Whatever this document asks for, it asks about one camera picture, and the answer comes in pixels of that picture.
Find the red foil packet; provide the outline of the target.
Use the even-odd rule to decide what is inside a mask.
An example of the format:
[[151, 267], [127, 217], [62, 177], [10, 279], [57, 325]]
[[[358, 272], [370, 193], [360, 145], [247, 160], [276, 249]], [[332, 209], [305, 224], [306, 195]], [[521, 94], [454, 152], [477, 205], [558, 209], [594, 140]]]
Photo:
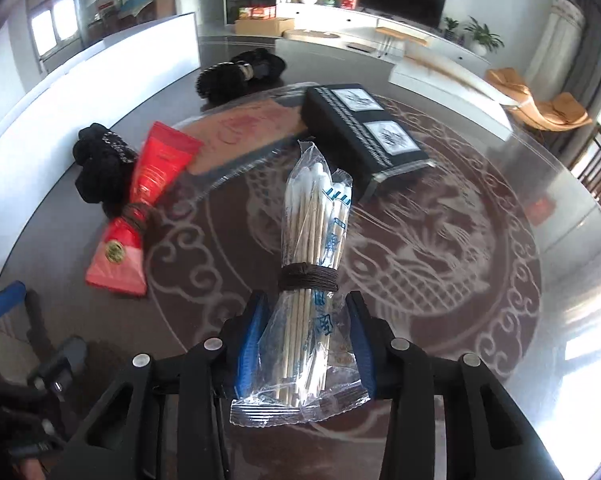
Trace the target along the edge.
[[193, 136], [154, 122], [134, 165], [129, 202], [110, 221], [86, 272], [89, 285], [132, 296], [146, 294], [143, 238], [153, 206], [202, 147]]

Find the cotton swabs plastic bag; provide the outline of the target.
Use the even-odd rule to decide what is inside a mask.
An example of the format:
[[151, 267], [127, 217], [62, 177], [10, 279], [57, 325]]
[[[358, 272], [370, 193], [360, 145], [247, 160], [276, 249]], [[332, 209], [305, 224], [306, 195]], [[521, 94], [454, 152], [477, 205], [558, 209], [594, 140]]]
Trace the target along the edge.
[[284, 193], [279, 296], [238, 359], [233, 425], [323, 422], [369, 400], [338, 289], [351, 195], [351, 175], [329, 170], [317, 145], [303, 142]]

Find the black patterned box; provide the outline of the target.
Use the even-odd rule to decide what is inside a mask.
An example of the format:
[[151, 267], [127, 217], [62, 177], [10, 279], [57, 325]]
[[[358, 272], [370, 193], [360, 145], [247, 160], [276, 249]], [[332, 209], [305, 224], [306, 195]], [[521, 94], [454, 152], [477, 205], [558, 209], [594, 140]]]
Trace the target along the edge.
[[352, 178], [358, 203], [435, 166], [407, 127], [361, 84], [308, 88], [300, 118], [329, 166]]

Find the black scrunchie near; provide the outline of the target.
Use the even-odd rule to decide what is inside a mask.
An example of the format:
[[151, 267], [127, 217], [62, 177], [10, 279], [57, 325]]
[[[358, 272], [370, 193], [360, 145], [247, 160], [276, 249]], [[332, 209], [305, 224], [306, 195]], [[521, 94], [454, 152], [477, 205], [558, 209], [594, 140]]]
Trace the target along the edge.
[[73, 156], [80, 167], [75, 186], [82, 200], [100, 204], [107, 218], [119, 217], [129, 202], [138, 153], [118, 134], [94, 122], [78, 132]]

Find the black scrunchie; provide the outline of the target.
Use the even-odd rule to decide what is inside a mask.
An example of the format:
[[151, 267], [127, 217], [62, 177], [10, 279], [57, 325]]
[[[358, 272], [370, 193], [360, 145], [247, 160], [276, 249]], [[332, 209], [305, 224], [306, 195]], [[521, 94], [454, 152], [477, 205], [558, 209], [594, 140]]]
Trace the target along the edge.
[[220, 105], [242, 98], [253, 88], [275, 84], [286, 69], [287, 64], [279, 55], [257, 48], [209, 66], [198, 76], [195, 89], [202, 99]]
[[107, 218], [119, 217], [129, 202], [138, 153], [118, 134], [94, 122], [78, 132], [73, 156], [80, 167], [75, 186], [82, 200], [100, 204]]

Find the pink item in bag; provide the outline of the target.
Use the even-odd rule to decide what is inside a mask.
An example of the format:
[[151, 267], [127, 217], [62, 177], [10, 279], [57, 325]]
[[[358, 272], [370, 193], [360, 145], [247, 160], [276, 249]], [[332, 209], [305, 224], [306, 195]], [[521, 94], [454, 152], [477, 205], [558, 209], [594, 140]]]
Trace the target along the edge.
[[174, 125], [177, 130], [203, 142], [200, 154], [186, 168], [194, 177], [226, 170], [281, 141], [291, 140], [306, 129], [300, 106], [284, 106], [273, 99], [253, 101], [216, 110]]

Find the black scrunchie far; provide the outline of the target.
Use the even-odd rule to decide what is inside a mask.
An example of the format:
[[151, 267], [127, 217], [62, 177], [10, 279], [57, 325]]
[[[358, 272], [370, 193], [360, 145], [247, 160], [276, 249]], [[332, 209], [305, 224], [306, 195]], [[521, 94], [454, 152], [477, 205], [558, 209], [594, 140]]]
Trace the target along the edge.
[[220, 105], [242, 98], [253, 88], [275, 84], [286, 69], [287, 64], [279, 55], [257, 48], [209, 66], [198, 76], [195, 89], [202, 99]]

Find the orange lounge chair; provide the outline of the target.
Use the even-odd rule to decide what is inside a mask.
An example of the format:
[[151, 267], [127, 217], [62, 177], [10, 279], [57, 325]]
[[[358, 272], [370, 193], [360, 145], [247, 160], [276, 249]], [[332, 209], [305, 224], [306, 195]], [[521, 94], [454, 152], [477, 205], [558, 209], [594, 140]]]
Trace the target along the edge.
[[538, 101], [517, 71], [511, 67], [487, 70], [486, 81], [516, 102], [509, 110], [528, 127], [565, 132], [591, 124], [588, 111], [569, 92], [548, 101]]

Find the cardboard box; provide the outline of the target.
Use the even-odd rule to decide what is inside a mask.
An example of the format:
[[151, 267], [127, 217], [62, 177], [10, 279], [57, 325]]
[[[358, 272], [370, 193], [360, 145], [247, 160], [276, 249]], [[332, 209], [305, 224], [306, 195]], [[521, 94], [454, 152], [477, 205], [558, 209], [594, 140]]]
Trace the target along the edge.
[[287, 30], [295, 28], [294, 18], [241, 18], [234, 23], [238, 36], [282, 37]]

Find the potted green plant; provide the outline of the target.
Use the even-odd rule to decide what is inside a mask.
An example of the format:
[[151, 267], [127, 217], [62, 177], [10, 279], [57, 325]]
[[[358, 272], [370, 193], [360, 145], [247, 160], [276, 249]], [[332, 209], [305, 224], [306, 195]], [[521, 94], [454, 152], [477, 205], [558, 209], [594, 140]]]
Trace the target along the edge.
[[464, 27], [468, 33], [469, 48], [471, 52], [479, 56], [485, 56], [488, 53], [498, 52], [504, 47], [501, 37], [495, 32], [491, 32], [487, 24], [480, 24], [476, 18], [469, 18], [469, 23]]

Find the small wooden bench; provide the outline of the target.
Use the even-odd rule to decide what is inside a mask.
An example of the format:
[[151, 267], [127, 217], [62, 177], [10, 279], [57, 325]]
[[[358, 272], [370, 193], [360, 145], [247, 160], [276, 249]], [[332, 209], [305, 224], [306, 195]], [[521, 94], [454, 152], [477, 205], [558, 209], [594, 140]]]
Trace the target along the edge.
[[376, 27], [375, 32], [383, 37], [381, 40], [381, 47], [378, 50], [379, 58], [384, 58], [391, 49], [391, 46], [397, 41], [411, 42], [411, 44], [417, 44], [421, 47], [428, 46], [428, 41], [424, 38], [415, 37], [388, 27]]

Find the white tv console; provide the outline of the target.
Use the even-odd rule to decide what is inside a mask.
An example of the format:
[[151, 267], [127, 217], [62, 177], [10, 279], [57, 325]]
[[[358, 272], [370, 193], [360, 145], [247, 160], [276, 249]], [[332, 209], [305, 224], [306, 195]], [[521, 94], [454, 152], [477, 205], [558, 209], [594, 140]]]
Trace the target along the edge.
[[483, 56], [443, 39], [437, 32], [371, 13], [318, 4], [279, 3], [276, 16], [294, 21], [295, 28], [284, 34], [286, 39], [358, 50], [387, 61], [396, 61], [414, 47], [423, 47], [451, 58], [478, 76], [490, 67]]

